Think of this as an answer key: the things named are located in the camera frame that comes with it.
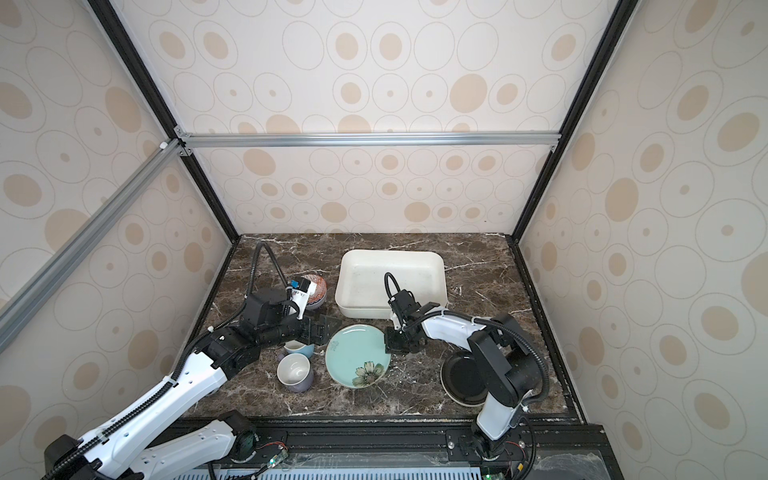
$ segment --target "marble surface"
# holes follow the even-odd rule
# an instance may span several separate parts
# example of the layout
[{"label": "marble surface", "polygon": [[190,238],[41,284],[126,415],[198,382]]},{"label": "marble surface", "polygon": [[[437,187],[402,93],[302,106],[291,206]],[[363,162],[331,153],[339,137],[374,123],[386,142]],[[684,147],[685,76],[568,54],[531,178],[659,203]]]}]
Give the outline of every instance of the marble surface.
[{"label": "marble surface", "polygon": [[[487,233],[436,234],[273,234],[248,235],[240,245],[223,278],[205,326],[226,319],[241,304],[250,269],[250,255],[258,240],[270,242],[286,276],[316,273],[329,286],[328,297],[319,312],[343,319],[343,325],[368,323],[384,329],[388,320],[354,320],[343,317],[333,301],[339,279],[339,265],[352,249],[424,250],[438,253],[445,262],[449,307],[476,316],[511,313],[531,334],[535,345],[549,362],[549,397],[531,406],[532,412],[566,412],[562,388],[552,372],[549,355],[541,338],[531,306],[525,295],[515,262],[502,235]],[[260,260],[256,288],[278,286],[279,280],[269,259]],[[429,340],[420,353],[392,355],[389,370],[375,385],[347,389],[335,383],[325,368],[325,347],[318,347],[310,360],[315,372],[312,388],[305,393],[287,392],[276,378],[277,354],[265,349],[258,362],[243,369],[218,392],[200,400],[185,415],[216,416],[238,409],[248,416],[287,415],[430,415],[475,416],[470,409],[454,403],[440,383],[440,367],[458,347]]]}]

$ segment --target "flower design on plate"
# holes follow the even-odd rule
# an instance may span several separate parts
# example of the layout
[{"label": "flower design on plate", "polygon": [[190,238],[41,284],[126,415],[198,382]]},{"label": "flower design on plate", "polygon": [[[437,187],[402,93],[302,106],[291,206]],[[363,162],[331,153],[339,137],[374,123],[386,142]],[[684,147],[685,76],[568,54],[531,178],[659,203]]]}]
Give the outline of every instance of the flower design on plate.
[{"label": "flower design on plate", "polygon": [[355,373],[357,373],[357,377],[352,381],[354,386],[357,388],[371,386],[384,375],[384,365],[376,363],[374,366],[373,362],[365,362],[362,366],[357,367]]}]

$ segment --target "white tray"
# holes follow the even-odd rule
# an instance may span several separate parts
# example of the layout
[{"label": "white tray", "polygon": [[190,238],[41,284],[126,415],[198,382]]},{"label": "white tray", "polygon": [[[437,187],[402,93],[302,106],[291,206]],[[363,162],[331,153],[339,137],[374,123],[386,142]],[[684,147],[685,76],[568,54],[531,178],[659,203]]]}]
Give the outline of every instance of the white tray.
[{"label": "white tray", "polygon": [[[434,252],[399,250],[350,250],[341,259],[336,305],[341,313],[356,319],[388,319],[384,273],[395,276],[400,288],[411,290],[422,305],[445,305],[445,264]],[[390,284],[392,294],[394,286]]]}]

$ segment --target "circle patterned wallpaper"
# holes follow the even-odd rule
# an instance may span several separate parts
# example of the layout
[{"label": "circle patterned wallpaper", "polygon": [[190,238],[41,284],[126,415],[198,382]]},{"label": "circle patterned wallpaper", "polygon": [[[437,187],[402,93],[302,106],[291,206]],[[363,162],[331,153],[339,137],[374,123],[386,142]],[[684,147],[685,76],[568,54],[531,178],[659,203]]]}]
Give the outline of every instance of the circle patterned wallpaper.
[{"label": "circle patterned wallpaper", "polygon": [[244,233],[510,233],[549,146],[197,152]]},{"label": "circle patterned wallpaper", "polygon": [[164,135],[75,0],[0,2],[0,308]]},{"label": "circle patterned wallpaper", "polygon": [[229,248],[183,172],[161,171],[0,356],[0,477],[39,478],[52,440],[106,422],[175,364]]},{"label": "circle patterned wallpaper", "polygon": [[767,29],[645,2],[521,244],[625,478],[768,467]]},{"label": "circle patterned wallpaper", "polygon": [[179,122],[207,134],[558,130],[614,3],[121,5]]}]

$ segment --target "turquoise plate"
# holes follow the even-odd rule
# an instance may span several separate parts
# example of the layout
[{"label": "turquoise plate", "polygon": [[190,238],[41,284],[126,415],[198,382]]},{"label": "turquoise plate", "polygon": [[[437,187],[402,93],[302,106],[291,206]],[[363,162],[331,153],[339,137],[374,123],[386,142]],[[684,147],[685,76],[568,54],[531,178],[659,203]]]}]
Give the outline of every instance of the turquoise plate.
[{"label": "turquoise plate", "polygon": [[378,382],[392,356],[384,351],[384,334],[371,325],[351,325],[333,336],[326,350],[331,378],[351,389]]}]

